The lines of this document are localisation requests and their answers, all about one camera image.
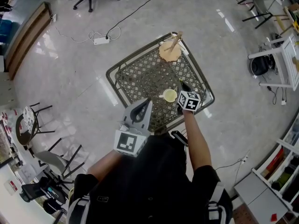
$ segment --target red object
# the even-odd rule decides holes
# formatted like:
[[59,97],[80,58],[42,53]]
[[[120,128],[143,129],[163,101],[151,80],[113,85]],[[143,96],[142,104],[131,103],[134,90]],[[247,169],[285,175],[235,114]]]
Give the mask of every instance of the red object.
[[274,170],[277,168],[277,166],[280,164],[282,159],[284,158],[284,149],[281,148],[278,154],[274,157],[274,159],[271,161],[271,163],[266,168],[266,175],[264,176],[266,179],[268,179]]
[[277,214],[276,214],[276,213],[275,213],[275,214],[272,214],[272,216],[271,216],[271,221],[272,221],[272,222],[277,221]]
[[18,190],[13,181],[10,181],[10,185],[14,189],[14,191]]

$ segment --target shelf item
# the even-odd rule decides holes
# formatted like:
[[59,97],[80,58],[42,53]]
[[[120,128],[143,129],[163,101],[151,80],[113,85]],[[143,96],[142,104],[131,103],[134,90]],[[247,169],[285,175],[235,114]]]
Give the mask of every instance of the shelf item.
[[293,211],[299,212],[299,196],[298,195],[295,198],[295,200],[292,202],[292,207],[293,207]]
[[294,166],[298,166],[299,165],[299,158],[298,157],[294,157],[291,162],[292,165]]
[[267,166],[272,162],[272,160],[279,153],[279,151],[282,147],[283,146],[281,144],[278,145],[278,147],[273,151],[273,153],[270,155],[270,157],[259,167],[259,169],[257,170],[258,173],[262,173],[267,168]]
[[299,192],[299,175],[295,177],[290,186],[283,193],[282,198],[290,202],[294,196]]
[[284,149],[281,148],[277,155],[273,158],[273,160],[270,162],[270,164],[266,167],[266,169],[261,173],[261,175],[265,179],[269,179],[270,176],[274,173],[276,168],[280,165],[284,158]]
[[286,182],[290,179],[291,175],[294,173],[294,169],[291,167],[286,167],[285,171],[282,173],[282,175],[274,182],[272,183],[271,187],[274,190],[280,191],[281,188],[286,184]]
[[276,181],[285,171],[285,168],[288,167],[290,165],[291,160],[294,159],[294,155],[292,151],[289,151],[289,154],[286,156],[286,158],[283,160],[283,162],[281,163],[281,165],[279,165],[279,167],[273,172],[273,174],[271,175],[271,177],[268,179],[269,183],[273,183],[274,181]]

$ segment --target yellow cup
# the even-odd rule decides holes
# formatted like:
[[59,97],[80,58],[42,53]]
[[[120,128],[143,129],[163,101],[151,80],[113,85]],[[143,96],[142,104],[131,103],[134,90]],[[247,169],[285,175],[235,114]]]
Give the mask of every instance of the yellow cup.
[[176,98],[178,97],[178,94],[175,90],[172,89],[166,89],[163,92],[163,95],[159,95],[160,98],[164,98],[167,102],[174,102]]

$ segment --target person's arm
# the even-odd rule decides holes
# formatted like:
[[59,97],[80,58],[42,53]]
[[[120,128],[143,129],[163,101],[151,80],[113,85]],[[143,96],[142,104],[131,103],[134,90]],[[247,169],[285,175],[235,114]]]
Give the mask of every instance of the person's arm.
[[93,175],[99,182],[118,164],[122,154],[112,150],[106,156],[93,164],[87,171],[87,174]]
[[206,140],[202,135],[195,116],[192,112],[183,110],[185,126],[188,137],[188,149],[193,170],[197,168],[212,165],[211,155]]

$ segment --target marble floor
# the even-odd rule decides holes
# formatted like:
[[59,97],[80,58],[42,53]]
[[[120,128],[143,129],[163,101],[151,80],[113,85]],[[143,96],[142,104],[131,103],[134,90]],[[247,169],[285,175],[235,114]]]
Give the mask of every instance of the marble floor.
[[[299,89],[287,90],[287,105],[272,104],[273,94],[258,85],[249,73],[248,54],[277,32],[274,21],[259,29],[256,20],[242,22],[252,14],[236,0],[153,0],[119,24],[121,36],[107,45],[94,46],[87,38],[90,31],[107,32],[146,0],[93,0],[93,13],[85,1],[74,11],[76,1],[46,0],[57,22],[46,28],[26,55],[14,85],[21,108],[40,102],[53,108],[40,113],[42,130],[55,133],[36,136],[35,150],[50,147],[60,137],[53,151],[72,153],[82,144],[80,160],[84,170],[113,147],[114,132],[119,127],[124,107],[109,85],[106,71],[132,52],[170,31],[182,30],[183,38],[206,76],[215,94],[215,102],[196,115],[211,150],[214,168],[233,164],[249,151],[240,167],[237,181],[256,167],[275,146],[299,105]],[[274,2],[270,8],[282,14]],[[110,35],[116,37],[117,30]],[[192,178],[188,162],[187,174]],[[233,194],[238,165],[217,171]]]

